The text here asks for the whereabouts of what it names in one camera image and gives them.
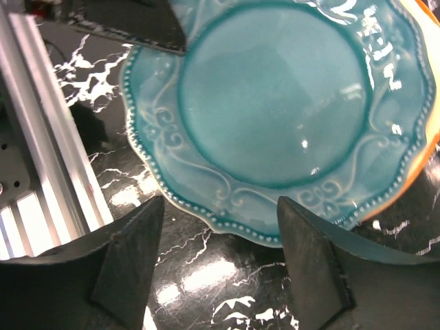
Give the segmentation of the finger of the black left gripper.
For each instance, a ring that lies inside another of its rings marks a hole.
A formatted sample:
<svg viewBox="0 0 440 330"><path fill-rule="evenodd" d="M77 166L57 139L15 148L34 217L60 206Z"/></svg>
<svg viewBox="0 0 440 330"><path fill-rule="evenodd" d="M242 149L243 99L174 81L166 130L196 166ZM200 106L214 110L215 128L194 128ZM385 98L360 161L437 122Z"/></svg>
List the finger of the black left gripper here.
<svg viewBox="0 0 440 330"><path fill-rule="evenodd" d="M186 35L169 1L53 1L51 17L77 30L182 56Z"/></svg>

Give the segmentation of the cream yellow bird plate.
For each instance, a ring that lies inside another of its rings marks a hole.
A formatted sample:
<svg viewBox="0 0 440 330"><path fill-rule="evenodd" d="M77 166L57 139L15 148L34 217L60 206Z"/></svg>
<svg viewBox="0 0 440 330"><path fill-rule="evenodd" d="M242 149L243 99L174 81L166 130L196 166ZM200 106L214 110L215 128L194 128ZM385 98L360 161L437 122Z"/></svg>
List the cream yellow bird plate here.
<svg viewBox="0 0 440 330"><path fill-rule="evenodd" d="M436 87L439 87L439 21L423 1L396 1L407 11L408 15L417 22L421 29L421 39L425 43L428 63L434 76ZM432 101L432 111L426 116L426 123L422 129L426 138L426 145L414 159L411 160L408 174L403 181L403 186L387 201L366 213L361 220L366 221L395 203L414 183L418 175L428 162L437 142L439 142L439 92L436 92Z"/></svg>

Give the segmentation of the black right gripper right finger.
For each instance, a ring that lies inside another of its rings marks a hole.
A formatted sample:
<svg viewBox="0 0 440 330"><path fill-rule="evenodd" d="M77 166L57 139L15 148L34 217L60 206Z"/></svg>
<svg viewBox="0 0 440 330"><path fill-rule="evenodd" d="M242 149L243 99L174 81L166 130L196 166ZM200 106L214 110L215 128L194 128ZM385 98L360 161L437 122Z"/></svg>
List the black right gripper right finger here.
<svg viewBox="0 0 440 330"><path fill-rule="evenodd" d="M288 197L277 217L301 329L439 328L439 259L377 244Z"/></svg>

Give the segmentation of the teal scalloped plate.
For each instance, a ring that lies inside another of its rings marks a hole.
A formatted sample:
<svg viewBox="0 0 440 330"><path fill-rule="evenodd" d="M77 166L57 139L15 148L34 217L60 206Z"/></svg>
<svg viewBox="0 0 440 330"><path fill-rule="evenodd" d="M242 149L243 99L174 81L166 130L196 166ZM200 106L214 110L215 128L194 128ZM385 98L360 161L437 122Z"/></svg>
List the teal scalloped plate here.
<svg viewBox="0 0 440 330"><path fill-rule="evenodd" d="M131 147L173 205L281 246L286 196L346 230L402 186L439 92L396 1L174 1L183 56L135 46Z"/></svg>

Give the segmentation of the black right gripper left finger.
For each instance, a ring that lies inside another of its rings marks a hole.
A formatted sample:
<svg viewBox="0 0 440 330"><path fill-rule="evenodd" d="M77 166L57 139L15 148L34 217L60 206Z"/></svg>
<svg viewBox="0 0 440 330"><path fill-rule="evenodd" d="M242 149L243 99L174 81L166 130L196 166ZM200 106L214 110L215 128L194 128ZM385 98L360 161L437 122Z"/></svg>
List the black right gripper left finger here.
<svg viewBox="0 0 440 330"><path fill-rule="evenodd" d="M141 329L164 219L156 196L38 256L1 262L2 329Z"/></svg>

